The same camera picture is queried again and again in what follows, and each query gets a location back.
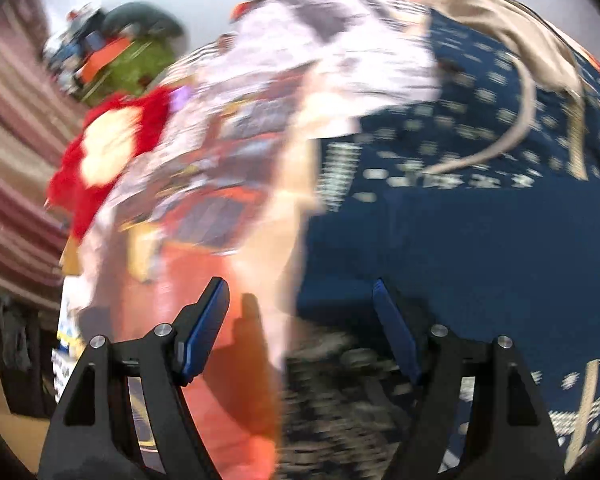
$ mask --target red fabric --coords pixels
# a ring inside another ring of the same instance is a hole
[[[82,132],[67,147],[60,169],[56,171],[46,190],[49,203],[59,206],[74,214],[71,234],[82,240],[90,227],[93,217],[113,189],[120,176],[105,186],[87,187],[82,181],[80,164],[85,153],[82,148],[84,130],[105,112],[120,110],[129,106],[142,108],[138,131],[136,132],[136,149],[134,156],[150,152],[160,140],[160,134],[169,115],[171,90],[158,87],[150,94],[138,99],[128,99],[116,94],[87,113]]]
[[[251,2],[242,2],[241,4],[237,4],[234,7],[234,10],[231,11],[230,21],[234,22],[241,18],[251,7]]]

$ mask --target clothing pile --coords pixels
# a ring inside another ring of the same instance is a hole
[[[173,62],[168,38],[182,35],[170,15],[142,2],[109,12],[87,4],[45,43],[43,60],[62,92],[95,106],[115,91],[140,95]]]
[[[379,276],[460,336],[510,336],[573,465],[600,430],[597,61],[513,0],[248,0],[162,85],[189,94],[107,181],[68,315],[81,344],[136,338],[227,280],[184,389],[223,478],[382,474],[417,405]]]

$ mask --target blurred object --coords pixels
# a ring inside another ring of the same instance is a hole
[[[418,385],[392,354],[377,354],[351,333],[312,324],[303,331],[286,359],[276,477],[328,471],[333,479],[381,479],[418,416]],[[447,451],[443,463],[446,469],[458,459]]]
[[[215,59],[220,54],[218,42],[207,43],[190,54],[182,56],[168,70],[165,70],[163,85],[190,84],[195,85],[194,74],[200,70],[205,62]]]
[[[170,47],[159,40],[136,40],[131,44],[127,38],[116,40],[117,44],[125,42],[128,47],[121,49],[109,62],[99,62],[97,68],[91,65],[91,59],[102,52],[99,51],[85,64],[81,79],[93,77],[80,94],[85,104],[97,106],[117,91],[139,97],[154,78],[174,61]]]
[[[31,368],[27,323],[21,310],[3,300],[0,306],[0,330],[2,331],[2,361],[7,368],[27,372]]]
[[[136,38],[175,38],[183,33],[172,16],[143,2],[129,2],[110,10],[102,22],[102,32],[113,38],[130,26]]]
[[[51,351],[51,362],[54,369],[54,389],[56,391],[56,402],[60,401],[62,392],[74,371],[77,360],[69,355],[65,349],[53,349]]]
[[[171,16],[139,2],[107,14],[86,5],[67,19],[67,30],[46,42],[44,58],[60,89],[91,107],[116,91],[145,92],[174,61],[167,40],[182,34]]]
[[[47,191],[51,205],[73,214],[71,236],[76,240],[82,240],[127,163],[158,143],[170,93],[158,88],[138,99],[115,95],[88,113]]]
[[[131,41],[128,38],[117,38],[114,41],[104,45],[99,51],[95,52],[82,67],[80,79],[85,84],[91,83],[96,77],[96,74],[101,68],[104,68],[113,60],[115,60],[125,49],[131,45]]]
[[[242,2],[240,4],[237,4],[231,11],[231,21],[235,22],[236,20],[239,20],[242,17],[242,15],[249,10],[250,7],[251,4],[249,2]]]
[[[74,313],[69,309],[70,298],[74,298],[80,293],[80,281],[76,276],[67,276],[62,284],[62,301],[60,304],[60,314],[58,316],[58,330],[56,339],[60,346],[67,352],[71,352],[74,347],[73,355],[80,355],[84,343],[80,340],[80,333],[75,325]]]
[[[53,381],[53,371],[48,356],[54,346],[54,334],[43,331],[40,327],[37,313],[26,310],[21,305],[12,305],[20,308],[22,313],[22,334],[20,340],[26,337],[27,357],[29,366],[26,370],[14,368],[7,362],[0,362],[0,376],[11,413],[19,415],[49,418],[55,408],[54,392],[45,387],[45,378]],[[3,340],[3,347],[10,340]]]
[[[60,256],[60,265],[65,276],[79,276],[82,273],[78,259],[78,244],[74,238],[69,237],[67,240]]]
[[[45,29],[38,0],[0,8],[0,294],[57,310],[66,233],[43,204],[84,108],[63,97],[40,64]]]

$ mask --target beige cloth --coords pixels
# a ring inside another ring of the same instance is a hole
[[[513,0],[430,0],[430,4],[445,16],[501,41],[519,56],[540,88],[570,97],[569,171],[586,180],[584,90],[577,63],[564,40]]]

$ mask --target beige strap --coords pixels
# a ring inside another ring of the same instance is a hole
[[[509,150],[512,150],[520,142],[522,142],[528,134],[531,124],[536,118],[536,83],[525,64],[522,63],[513,54],[510,55],[511,62],[516,66],[520,76],[520,111],[516,118],[516,122],[507,130],[503,136],[496,140],[491,146],[475,153],[474,155],[466,156],[458,160],[450,160],[434,164],[422,170],[423,173],[441,174],[453,170],[466,168],[474,164],[482,164],[492,158],[495,158]]]
[[[548,33],[558,40],[560,44],[560,55],[573,67],[575,79],[565,86],[565,90],[570,99],[566,113],[569,119],[567,126],[567,137],[569,139],[569,166],[568,171],[578,180],[588,180],[587,169],[584,164],[584,90],[582,88],[584,79],[580,73],[580,68],[573,56],[571,47],[564,41],[564,38],[557,34],[555,29],[543,20],[536,13],[526,8],[516,0],[505,0],[511,5],[524,12],[530,20],[537,22],[539,30],[542,33]]]
[[[575,429],[571,435],[571,442],[567,449],[567,458],[564,461],[565,472],[569,471],[576,463],[584,437],[587,434],[589,425],[589,415],[593,406],[593,398],[596,395],[596,385],[598,384],[598,366],[597,359],[587,363],[587,371],[584,375],[584,386],[582,387],[582,397],[580,398],[580,409],[576,418]]]

